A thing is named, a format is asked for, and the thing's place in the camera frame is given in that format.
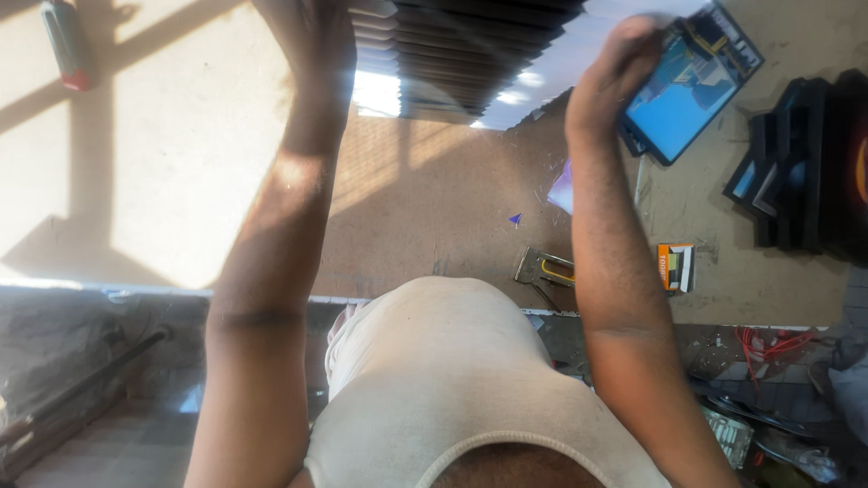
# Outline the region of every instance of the metal rod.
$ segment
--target metal rod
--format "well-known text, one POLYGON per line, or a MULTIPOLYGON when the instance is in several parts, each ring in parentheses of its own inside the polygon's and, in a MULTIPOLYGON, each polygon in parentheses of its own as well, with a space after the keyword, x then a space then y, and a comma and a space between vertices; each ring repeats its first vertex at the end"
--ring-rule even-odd
POLYGON ((42 420, 45 420, 51 415, 54 415, 58 410, 63 408, 63 406, 68 404, 71 400, 77 398, 82 393, 89 390, 99 381, 114 376, 122 367, 127 365, 129 361, 135 359, 136 357, 147 351, 157 342, 160 342, 161 340, 167 338, 168 333, 164 330, 160 330, 151 334, 147 339, 139 342, 129 351, 121 354, 116 359, 108 363, 106 366, 103 366, 95 372, 91 373, 87 378, 82 379, 78 382, 78 384, 72 386, 66 392, 61 393, 57 397, 54 397, 42 406, 38 407, 30 415, 27 415, 26 417, 18 420, 17 422, 7 425, 3 429, 3 431, 0 432, 0 448, 15 443, 20 438, 27 435, 27 433, 29 433, 33 429, 34 425, 38 424, 42 420))

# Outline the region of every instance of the hair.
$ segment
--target hair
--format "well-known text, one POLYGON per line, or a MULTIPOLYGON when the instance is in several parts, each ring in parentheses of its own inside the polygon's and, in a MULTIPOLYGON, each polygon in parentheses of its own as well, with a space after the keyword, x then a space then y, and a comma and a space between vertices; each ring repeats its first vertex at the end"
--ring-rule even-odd
POLYGON ((569 456, 520 442, 471 449, 452 462, 431 488, 605 488, 569 456))

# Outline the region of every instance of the hairy arm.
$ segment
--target hairy arm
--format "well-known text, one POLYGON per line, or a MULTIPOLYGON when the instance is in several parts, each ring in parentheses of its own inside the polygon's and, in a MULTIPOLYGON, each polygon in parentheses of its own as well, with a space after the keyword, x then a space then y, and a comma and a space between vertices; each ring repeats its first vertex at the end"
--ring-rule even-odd
POLYGON ((273 165, 214 288, 207 385, 185 486, 285 487, 309 427, 305 310, 332 200, 355 45, 345 3, 264 0, 298 92, 273 165))
POLYGON ((736 487, 685 381, 616 140, 619 114, 660 59, 654 22, 619 25, 570 97, 575 297, 595 389, 661 472, 686 488, 736 487))

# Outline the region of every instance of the framed picture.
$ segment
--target framed picture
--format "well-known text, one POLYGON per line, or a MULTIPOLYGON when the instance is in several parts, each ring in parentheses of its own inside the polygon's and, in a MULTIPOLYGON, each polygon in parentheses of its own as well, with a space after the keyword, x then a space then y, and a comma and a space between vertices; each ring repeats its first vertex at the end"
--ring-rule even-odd
POLYGON ((711 3, 667 31, 660 65, 622 123, 669 166, 764 61, 729 14, 711 3))

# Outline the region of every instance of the person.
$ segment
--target person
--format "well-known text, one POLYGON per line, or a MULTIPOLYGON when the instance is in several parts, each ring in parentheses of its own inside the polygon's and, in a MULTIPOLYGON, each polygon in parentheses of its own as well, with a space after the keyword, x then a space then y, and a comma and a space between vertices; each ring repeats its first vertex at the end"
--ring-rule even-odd
POLYGON ((305 310, 355 70, 341 0, 256 3, 298 93, 214 289, 187 488, 738 486, 689 391, 615 125, 660 57, 656 19, 608 36, 573 89, 575 297, 596 393, 553 370, 480 280, 425 277, 347 318, 308 423, 305 310))

